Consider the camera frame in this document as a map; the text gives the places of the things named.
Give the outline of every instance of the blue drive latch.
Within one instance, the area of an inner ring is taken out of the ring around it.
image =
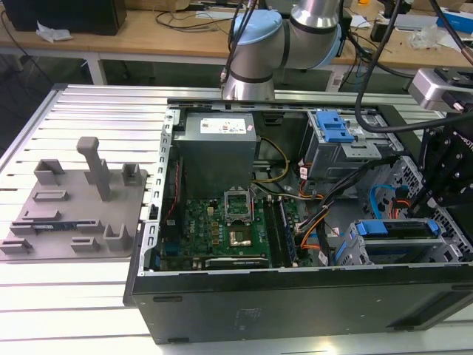
[[[340,117],[337,111],[317,111],[316,120],[325,141],[328,143],[352,143],[355,140],[347,129],[347,122]]]

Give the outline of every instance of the motherboard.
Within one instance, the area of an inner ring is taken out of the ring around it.
[[[228,214],[248,210],[245,200],[230,201],[225,213],[224,198],[187,200],[182,237],[164,244],[161,268],[198,270],[203,263],[206,268],[231,268],[225,257],[250,263],[252,268],[283,266],[295,260],[295,223],[299,222],[295,200],[251,199],[247,222],[229,222]],[[279,242],[278,234],[283,234],[286,244]]]

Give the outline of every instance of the wooden workbench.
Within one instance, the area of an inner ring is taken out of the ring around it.
[[[361,6],[354,2],[350,12],[374,20],[376,14],[383,10],[383,5],[372,1],[370,5]],[[35,33],[22,33],[8,24],[14,38],[30,55],[83,58],[88,61],[94,84],[106,84],[101,60],[130,60],[130,61],[164,61],[196,64],[224,64],[228,55],[227,35],[214,26],[215,31],[204,33],[184,33],[172,30],[156,23],[157,13],[145,10],[129,10],[125,24],[115,36],[90,35],[73,33],[73,40],[59,41],[51,44]],[[187,13],[179,13],[177,17],[186,17]],[[170,15],[164,15],[162,20],[168,21]],[[178,26],[208,22],[206,18],[187,18],[174,21]],[[230,21],[220,22],[222,30],[228,32]],[[368,30],[358,29],[360,35],[369,38]],[[414,50],[407,45],[408,33],[397,30],[392,34],[386,50],[381,56],[381,63],[394,69],[416,70],[420,67],[450,66],[469,67],[463,56],[449,48],[440,47],[436,50]],[[364,47],[371,47],[360,39]],[[0,29],[0,53],[21,54],[5,32]],[[333,75],[327,88],[337,91],[340,77],[343,77],[355,60],[355,50],[351,44],[345,46],[339,58],[334,58],[328,67]]]

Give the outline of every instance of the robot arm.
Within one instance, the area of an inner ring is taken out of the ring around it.
[[[301,0],[282,20],[255,10],[238,41],[223,89],[228,100],[273,100],[276,68],[310,69],[329,64],[340,45],[338,0]],[[234,32],[242,24],[239,16]]]

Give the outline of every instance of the cpu socket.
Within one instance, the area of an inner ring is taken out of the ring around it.
[[[228,229],[230,234],[230,246],[251,246],[250,226],[231,226]]]

